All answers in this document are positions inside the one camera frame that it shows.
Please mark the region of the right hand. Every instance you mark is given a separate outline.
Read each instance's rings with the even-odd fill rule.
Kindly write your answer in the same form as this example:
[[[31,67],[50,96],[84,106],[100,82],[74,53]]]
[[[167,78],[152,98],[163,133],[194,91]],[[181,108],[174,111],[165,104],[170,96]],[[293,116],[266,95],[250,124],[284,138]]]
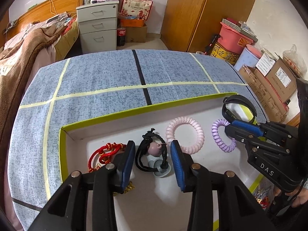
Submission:
[[[302,180],[301,184],[291,193],[283,193],[281,189],[274,186],[273,189],[274,199],[273,206],[281,208],[291,205],[296,208],[307,202],[307,177]]]

